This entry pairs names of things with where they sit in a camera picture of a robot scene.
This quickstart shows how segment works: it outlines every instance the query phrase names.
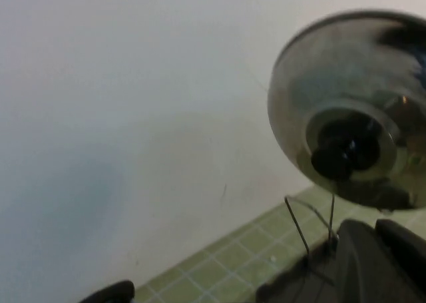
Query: grout line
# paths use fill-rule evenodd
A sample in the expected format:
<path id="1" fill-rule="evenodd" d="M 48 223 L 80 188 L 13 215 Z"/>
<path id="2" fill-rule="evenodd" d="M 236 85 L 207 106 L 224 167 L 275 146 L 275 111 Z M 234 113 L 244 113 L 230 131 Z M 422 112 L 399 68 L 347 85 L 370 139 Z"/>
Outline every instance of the grout line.
<path id="1" fill-rule="evenodd" d="M 322 207 L 320 207 L 319 209 L 320 209 L 320 210 L 322 210 L 322 209 L 323 209 L 323 208 L 325 208 L 326 206 L 329 206 L 329 204 L 327 204 L 327 205 L 325 205 L 325 206 L 322 206 Z M 300 220 L 300 226 L 302 227 L 302 226 L 303 226 L 303 223 L 306 223 L 307 221 L 309 221 L 309 220 L 310 220 L 312 217 L 314 217 L 314 216 L 315 216 L 315 213 L 311 213 L 311 214 L 307 215 L 306 217 L 304 217 L 303 219 L 301 219 L 301 220 Z M 230 247 L 230 245 L 235 244 L 235 243 L 236 243 L 236 240 L 239 240 L 241 237 L 243 237 L 243 236 L 247 235 L 247 233 L 249 233 L 249 232 L 251 232 L 251 231 L 253 231 L 253 228 L 249 228 L 247 231 L 245 231 L 245 232 L 241 233 L 241 235 L 239 235 L 238 237 L 231 239 L 231 241 L 230 241 L 230 243 L 229 243 L 229 244 L 227 244 L 227 245 L 223 246 L 221 249 L 219 249 L 218 251 L 216 251 L 216 252 L 214 253 L 214 255 L 217 255 L 217 254 L 219 254 L 219 253 L 221 253 L 221 252 L 225 251 L 225 249 L 229 248 L 229 247 Z M 264 254 L 267 250 L 271 249 L 271 248 L 273 247 L 273 245 L 280 244 L 280 242 L 281 242 L 282 240 L 284 240 L 284 239 L 285 239 L 285 237 L 286 237 L 286 236 L 288 236 L 288 235 L 289 235 L 290 233 L 292 233 L 292 232 L 293 232 L 293 230 L 288 231 L 288 232 L 286 232 L 285 234 L 283 234 L 281 237 L 279 237 L 279 238 L 277 238 L 277 239 L 274 239 L 274 240 L 273 240 L 273 242 L 271 242 L 271 244 L 267 245 L 265 248 L 263 248 L 261 251 L 259 251 L 259 253 L 257 253 L 257 254 L 255 254 L 255 255 L 253 255 L 253 257 L 251 257 L 249 260 L 247 260 L 247 261 L 246 261 L 243 265 L 241 265 L 240 267 L 238 267 L 238 268 L 236 269 L 236 271 L 239 271 L 239 270 L 241 270 L 241 269 L 245 268 L 247 265 L 249 265 L 250 263 L 252 263 L 253 261 L 255 261 L 255 259 L 259 259 L 259 258 L 261 258 L 261 255 L 262 255 L 262 254 Z M 212 255 L 212 253 L 210 253 L 210 252 L 209 252 L 209 251 L 207 251 L 207 250 L 202 250 L 202 251 L 205 251 L 208 255 Z M 193 266 L 190 270 L 188 270 L 187 272 L 185 272 L 185 274 L 191 273 L 192 271 L 194 271 L 194 270 L 196 270 L 197 268 L 201 267 L 202 265 L 204 265 L 205 263 L 207 263 L 207 262 L 209 261 L 209 259 L 210 259 L 210 257 L 208 257 L 208 258 L 206 258 L 206 259 L 204 259 L 204 260 L 200 261 L 198 264 L 196 264 L 195 266 Z M 227 280 L 227 279 L 229 279 L 229 278 L 230 278 L 230 275 L 228 275 L 227 277 L 225 277 L 225 278 L 221 279 L 221 281 L 219 281 L 218 283 L 216 283 L 215 285 L 213 285 L 213 287 L 211 287 L 211 288 L 209 289 L 209 291 L 211 291 L 211 290 L 215 289 L 215 287 L 217 287 L 219 284 L 221 284 L 222 282 L 224 282 L 225 280 Z M 160 294 L 161 294 L 161 293 L 163 293 L 164 291 L 168 290 L 170 287 L 174 286 L 176 283 L 180 282 L 180 281 L 181 281 L 181 280 L 183 280 L 183 279 L 184 279 L 184 275 L 182 275 L 182 276 L 178 277 L 176 280 L 173 280 L 172 282 L 168 283 L 168 284 L 167 284 L 164 288 L 162 288 L 162 289 L 161 289 L 161 290 L 159 290 L 158 292 L 157 292 L 157 291 L 155 291 L 155 290 L 153 290 L 153 289 L 152 289 L 152 287 L 151 287 L 151 286 L 149 286 L 149 283 L 147 283 L 146 285 L 148 286 L 148 288 L 149 288 L 150 290 L 152 290 L 152 292 L 154 293 L 154 296 L 155 296 L 156 298 L 158 298 L 158 299 L 159 299 L 162 303 L 165 303 L 165 302 L 164 302 L 164 300 L 161 298 Z"/>
<path id="2" fill-rule="evenodd" d="M 253 284 L 251 284 L 250 282 L 247 282 L 246 280 L 244 280 L 241 276 L 239 276 L 236 271 L 238 268 L 235 269 L 235 271 L 231 271 L 230 269 L 228 269 L 226 266 L 224 266 L 215 256 L 210 255 L 210 258 L 215 261 L 217 264 L 219 264 L 221 267 L 223 267 L 225 269 L 225 271 L 230 275 L 233 276 L 237 279 L 239 279 L 241 282 L 245 283 L 246 285 L 248 285 L 250 288 L 253 287 Z"/>
<path id="3" fill-rule="evenodd" d="M 219 302 L 213 295 L 212 293 L 210 293 L 210 289 L 205 290 L 203 287 L 201 287 L 201 285 L 199 285 L 197 282 L 195 282 L 195 280 L 191 277 L 191 275 L 189 275 L 188 273 L 186 273 L 182 268 L 178 267 L 178 270 L 183 274 L 183 276 L 185 276 L 189 282 L 192 283 L 192 285 L 194 285 L 195 287 L 197 287 L 197 289 L 201 290 L 201 292 L 203 293 L 202 296 L 207 295 L 209 298 L 211 298 L 213 301 L 215 302 Z"/>
<path id="4" fill-rule="evenodd" d="M 162 299 L 162 297 L 158 294 L 158 292 L 157 291 L 154 291 L 154 289 L 152 288 L 152 286 L 151 285 L 149 285 L 149 284 L 147 284 L 146 285 L 146 287 L 154 294 L 154 298 L 156 298 L 156 299 L 158 299 L 158 300 L 160 300 L 160 302 L 161 303 L 165 303 L 165 301 Z"/>

